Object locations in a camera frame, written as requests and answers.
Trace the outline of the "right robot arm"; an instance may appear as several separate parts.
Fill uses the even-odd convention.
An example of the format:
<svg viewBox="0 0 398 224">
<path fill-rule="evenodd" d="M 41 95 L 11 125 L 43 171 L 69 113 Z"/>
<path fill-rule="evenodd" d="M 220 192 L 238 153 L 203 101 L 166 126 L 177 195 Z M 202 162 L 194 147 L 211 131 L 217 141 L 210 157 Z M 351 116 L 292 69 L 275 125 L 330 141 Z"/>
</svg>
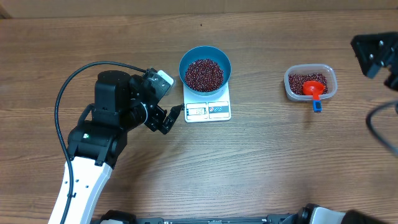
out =
<svg viewBox="0 0 398 224">
<path fill-rule="evenodd" d="M 380 34 L 361 34 L 353 37 L 351 47 L 358 60 L 364 76 L 374 78 L 381 68 L 388 68 L 390 75 L 384 81 L 389 89 L 397 91 L 397 32 Z M 366 127 L 369 132 L 393 155 L 397 155 L 395 147 L 386 138 L 382 137 L 372 124 L 373 116 L 390 106 L 397 106 L 397 101 L 390 101 L 374 108 L 366 116 Z M 308 224 L 384 224 L 369 215 L 356 210 L 337 212 L 315 204 L 308 204 L 297 214 L 286 218 L 284 223 Z"/>
</svg>

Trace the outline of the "red beans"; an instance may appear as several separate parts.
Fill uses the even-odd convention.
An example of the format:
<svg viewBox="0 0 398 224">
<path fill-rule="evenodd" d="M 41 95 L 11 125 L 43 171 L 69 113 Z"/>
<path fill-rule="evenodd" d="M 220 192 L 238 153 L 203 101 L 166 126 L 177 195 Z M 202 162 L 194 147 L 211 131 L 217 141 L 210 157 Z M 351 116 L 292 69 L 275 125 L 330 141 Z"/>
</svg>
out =
<svg viewBox="0 0 398 224">
<path fill-rule="evenodd" d="M 316 81 L 325 88 L 323 94 L 328 93 L 326 76 L 322 73 L 311 73 L 308 75 L 289 74 L 289 85 L 296 95 L 304 95 L 303 84 L 307 81 Z M 211 59 L 198 59 L 191 63 L 184 77 L 189 88 L 199 92 L 211 92 L 221 88 L 224 82 L 224 70 Z"/>
</svg>

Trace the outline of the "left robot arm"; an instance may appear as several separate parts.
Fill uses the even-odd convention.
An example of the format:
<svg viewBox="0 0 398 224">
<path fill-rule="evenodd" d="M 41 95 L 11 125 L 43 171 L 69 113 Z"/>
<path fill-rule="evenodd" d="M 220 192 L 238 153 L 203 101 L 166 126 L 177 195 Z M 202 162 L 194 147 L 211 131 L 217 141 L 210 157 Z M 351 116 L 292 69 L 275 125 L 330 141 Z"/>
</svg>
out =
<svg viewBox="0 0 398 224">
<path fill-rule="evenodd" d="M 63 184 L 50 223 L 90 223 L 99 196 L 127 145 L 127 134 L 144 124 L 167 134 L 183 105 L 163 110 L 159 101 L 175 79 L 150 68 L 143 75 L 108 70 L 98 74 L 95 101 L 68 135 Z"/>
</svg>

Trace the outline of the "red scoop with blue handle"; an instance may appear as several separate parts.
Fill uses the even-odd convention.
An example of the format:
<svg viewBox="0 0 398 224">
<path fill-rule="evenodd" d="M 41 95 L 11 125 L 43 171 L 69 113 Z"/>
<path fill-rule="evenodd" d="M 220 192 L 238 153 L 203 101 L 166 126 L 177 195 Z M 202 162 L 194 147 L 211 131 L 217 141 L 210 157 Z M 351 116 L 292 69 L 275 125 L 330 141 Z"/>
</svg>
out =
<svg viewBox="0 0 398 224">
<path fill-rule="evenodd" d="M 312 105 L 315 113 L 322 112 L 320 95 L 323 94 L 325 86 L 317 81 L 307 81 L 303 84 L 303 93 L 312 96 Z"/>
</svg>

